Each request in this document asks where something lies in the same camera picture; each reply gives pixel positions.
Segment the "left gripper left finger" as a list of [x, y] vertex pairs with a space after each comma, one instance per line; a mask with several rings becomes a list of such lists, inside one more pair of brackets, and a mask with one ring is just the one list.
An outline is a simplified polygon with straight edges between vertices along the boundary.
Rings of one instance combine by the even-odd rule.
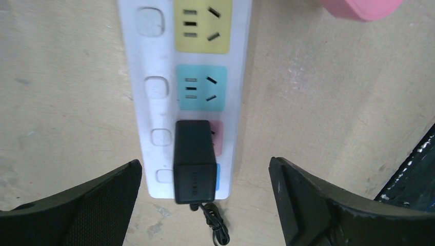
[[135, 159], [55, 195], [1, 211], [1, 245], [123, 245], [142, 178]]

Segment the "white multicolour power strip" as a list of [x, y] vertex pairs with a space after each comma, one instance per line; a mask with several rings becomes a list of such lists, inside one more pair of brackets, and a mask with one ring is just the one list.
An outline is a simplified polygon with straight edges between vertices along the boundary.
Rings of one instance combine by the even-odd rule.
[[119, 1], [148, 193], [172, 199], [175, 124], [208, 120], [231, 192], [252, 1]]

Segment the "black power adapter with switch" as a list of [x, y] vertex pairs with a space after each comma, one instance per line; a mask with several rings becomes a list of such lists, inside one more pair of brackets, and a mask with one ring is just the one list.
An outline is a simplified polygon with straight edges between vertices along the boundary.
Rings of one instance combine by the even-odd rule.
[[179, 120], [175, 124], [173, 151], [174, 200], [201, 210], [212, 230], [214, 245], [227, 245], [230, 235], [214, 203], [218, 164], [213, 146], [214, 131], [207, 120]]

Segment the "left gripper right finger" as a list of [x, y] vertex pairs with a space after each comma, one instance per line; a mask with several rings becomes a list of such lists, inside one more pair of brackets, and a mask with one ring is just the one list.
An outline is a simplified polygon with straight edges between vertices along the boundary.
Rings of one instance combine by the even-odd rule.
[[434, 245], [434, 213], [367, 199], [273, 157], [269, 175], [286, 245]]

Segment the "pink triangular power socket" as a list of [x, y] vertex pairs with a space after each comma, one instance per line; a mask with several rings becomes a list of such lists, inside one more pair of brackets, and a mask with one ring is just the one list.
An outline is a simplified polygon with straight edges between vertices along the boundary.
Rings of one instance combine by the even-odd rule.
[[334, 17], [373, 22], [390, 15], [402, 0], [319, 0]]

